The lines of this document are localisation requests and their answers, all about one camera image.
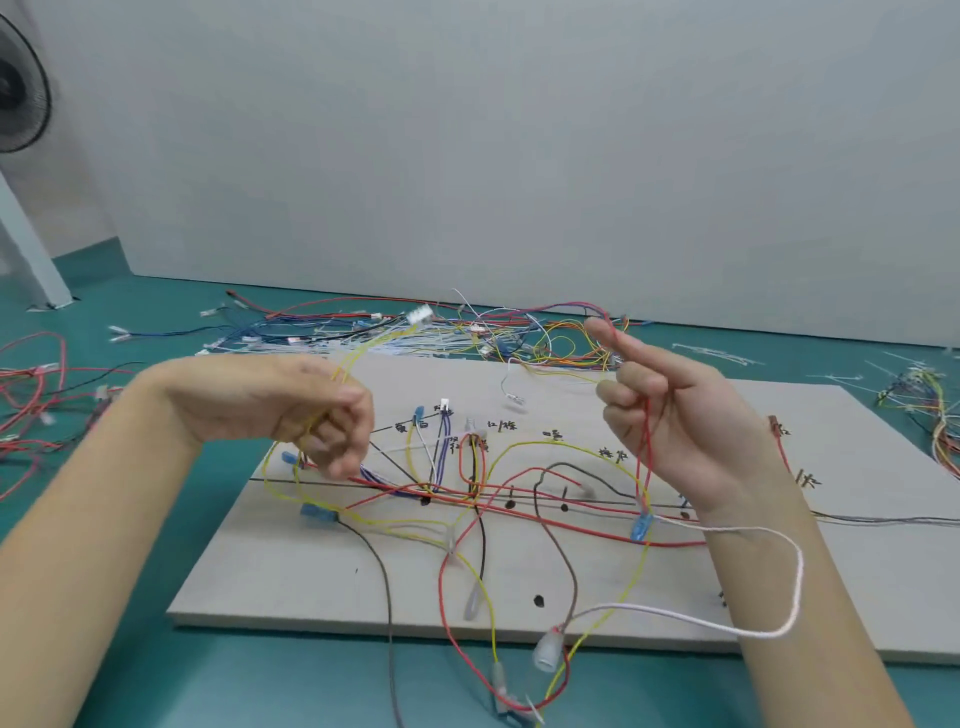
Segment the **electric fan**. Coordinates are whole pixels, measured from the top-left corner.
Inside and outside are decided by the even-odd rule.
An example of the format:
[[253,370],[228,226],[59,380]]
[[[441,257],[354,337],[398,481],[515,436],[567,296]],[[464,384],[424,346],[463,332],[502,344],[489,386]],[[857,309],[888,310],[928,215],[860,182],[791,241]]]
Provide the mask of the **electric fan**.
[[[0,13],[0,154],[20,152],[46,132],[51,114],[50,80],[34,46]],[[0,249],[37,308],[73,301],[60,272],[36,236],[33,224],[0,174]]]

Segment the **yellow wire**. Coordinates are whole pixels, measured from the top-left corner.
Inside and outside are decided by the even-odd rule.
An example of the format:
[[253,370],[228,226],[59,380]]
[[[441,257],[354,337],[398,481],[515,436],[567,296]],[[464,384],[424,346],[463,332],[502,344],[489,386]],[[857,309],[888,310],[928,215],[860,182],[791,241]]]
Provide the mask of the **yellow wire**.
[[[634,590],[634,587],[636,586],[636,582],[640,580],[640,575],[643,574],[643,566],[644,564],[647,563],[647,551],[649,549],[650,549],[650,544],[647,544],[646,546],[643,547],[643,551],[640,553],[640,563],[637,564],[636,571],[634,571],[633,577],[630,579],[630,582],[627,584],[627,588],[623,590],[623,594],[621,594],[616,599],[617,601],[624,601],[628,596],[630,596],[630,592]],[[584,640],[587,637],[589,637],[592,632],[602,627],[604,625],[604,622],[606,622],[607,619],[609,619],[613,614],[613,612],[615,611],[616,610],[614,609],[608,609],[606,612],[603,613],[603,615],[601,615],[600,619],[594,622],[589,627],[589,629],[580,636],[580,639],[578,639],[573,644],[573,646],[570,647],[570,654],[567,655],[567,658],[566,658],[568,661],[573,660],[573,656],[577,654],[577,650],[580,649],[580,645],[584,643]],[[557,681],[560,680],[561,676],[564,674],[565,669],[566,669],[566,664],[561,663],[561,665],[557,668],[556,673],[554,673],[553,680],[550,681],[550,685],[547,686],[546,695],[544,697],[550,696],[550,694],[553,692],[554,686],[557,685]]]

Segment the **wooden board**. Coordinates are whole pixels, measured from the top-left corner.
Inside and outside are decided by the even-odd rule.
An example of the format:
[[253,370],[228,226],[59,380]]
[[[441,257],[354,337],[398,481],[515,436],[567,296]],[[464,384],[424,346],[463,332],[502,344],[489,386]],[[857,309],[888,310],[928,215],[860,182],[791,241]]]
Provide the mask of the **wooden board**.
[[[354,373],[374,391],[377,426],[387,427],[377,432],[373,441],[404,469],[409,470],[403,451],[407,433],[393,425],[409,425],[418,406],[423,406],[427,415],[433,414],[434,405],[448,398],[454,411],[454,434],[465,430],[467,418],[487,428],[488,464],[512,443],[542,441],[508,452],[496,465],[490,482],[502,482],[526,468],[566,461],[600,475],[623,494],[633,490],[632,479],[611,460],[550,444],[553,441],[548,438],[557,430],[563,443],[591,453],[605,449],[612,459],[617,457],[620,447],[603,423],[601,406],[587,382],[566,376],[531,376],[514,366],[505,386],[526,399],[526,407],[518,408],[501,393],[502,364],[370,355],[361,358]],[[791,465],[819,481],[815,489],[804,489],[811,508],[874,517],[960,517],[957,483],[842,388],[759,381],[737,381],[735,385],[760,413],[776,415],[789,430],[784,446]],[[432,452],[439,417],[424,421],[423,436]],[[501,422],[510,425],[501,426]],[[545,437],[544,432],[551,434]],[[424,477],[429,473],[429,460],[416,434],[413,442],[413,463]],[[457,472],[458,454],[455,449],[446,463],[444,485],[451,488],[464,488]],[[468,455],[465,462],[468,470]],[[381,453],[372,450],[366,464],[395,482],[408,482]],[[631,470],[635,461],[629,457],[622,465]],[[293,469],[281,459],[280,449],[266,464],[266,472],[280,492],[296,494]],[[581,493],[585,500],[605,507],[630,507],[629,498],[591,478],[567,472],[592,482],[592,493]],[[537,475],[528,473],[515,484],[531,488]],[[304,480],[318,479],[304,476]],[[564,487],[568,498],[575,497],[576,487],[559,478],[548,476],[541,489],[561,495]],[[360,486],[334,483],[310,482],[303,489],[315,499],[339,505],[372,495]],[[650,494],[658,505],[655,510],[679,513],[681,499],[657,478]],[[532,512],[524,494],[503,493],[497,502],[504,505],[508,500],[515,502],[516,512]],[[557,501],[544,503],[542,510],[554,520],[619,536],[629,536],[632,525],[630,517],[578,505],[562,511]],[[385,496],[359,512],[371,520],[453,522],[463,511],[436,501],[424,506],[415,498]],[[494,514],[485,516],[484,521],[488,536],[485,583],[495,608],[498,639],[534,642],[563,619],[571,598],[569,574],[538,523]],[[469,522],[467,514],[459,527]],[[960,633],[954,628],[960,581],[952,565],[960,552],[960,530],[832,523],[821,527],[853,601],[885,657],[960,663]],[[376,533],[367,526],[361,528],[370,534],[391,576],[396,632],[442,636],[438,569],[444,552]],[[641,547],[559,528],[554,531],[578,574],[580,607],[616,600],[636,569]],[[657,523],[651,538],[688,541],[691,533]],[[442,530],[435,536],[443,537]],[[462,552],[479,567],[478,529],[467,536]],[[446,613],[459,635],[486,639],[490,615],[485,607],[476,620],[464,619],[472,585],[464,566],[447,568]],[[652,548],[630,600],[729,623],[719,592],[704,547]],[[535,603],[538,596],[542,607]],[[785,613],[787,595],[783,603]],[[201,626],[350,634],[382,634],[386,628],[382,577],[364,544],[339,525],[302,516],[297,503],[270,495],[259,469],[183,584],[169,614],[177,624]],[[582,619],[570,633],[578,634],[590,623],[591,619]],[[735,641],[722,633],[634,613],[615,614],[594,634],[591,643],[595,644],[736,650]]]

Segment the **wrist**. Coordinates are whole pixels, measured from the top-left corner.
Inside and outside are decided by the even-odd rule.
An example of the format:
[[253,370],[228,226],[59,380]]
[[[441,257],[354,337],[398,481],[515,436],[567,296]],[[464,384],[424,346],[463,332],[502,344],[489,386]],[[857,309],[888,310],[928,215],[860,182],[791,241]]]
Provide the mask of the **wrist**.
[[150,367],[127,385],[111,409],[118,408],[136,418],[149,419],[156,436],[172,439],[176,446],[199,454],[203,442],[184,424],[170,396],[170,377],[164,364]]
[[798,519],[810,519],[809,507],[790,473],[777,463],[739,484],[716,506],[697,511],[705,526],[765,526],[781,529]]

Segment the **forearm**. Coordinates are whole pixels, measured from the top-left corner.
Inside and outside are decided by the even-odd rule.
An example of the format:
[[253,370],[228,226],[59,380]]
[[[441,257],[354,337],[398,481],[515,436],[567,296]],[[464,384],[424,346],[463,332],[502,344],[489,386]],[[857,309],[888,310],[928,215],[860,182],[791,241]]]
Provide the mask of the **forearm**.
[[[784,533],[804,552],[803,600],[796,626],[775,640],[741,640],[757,699],[770,728],[913,725],[853,607],[817,522],[799,488],[770,482],[707,525],[760,525]],[[796,554],[765,534],[708,535],[733,623],[773,630],[790,609]]]
[[0,546],[5,726],[73,724],[199,449],[135,380]]

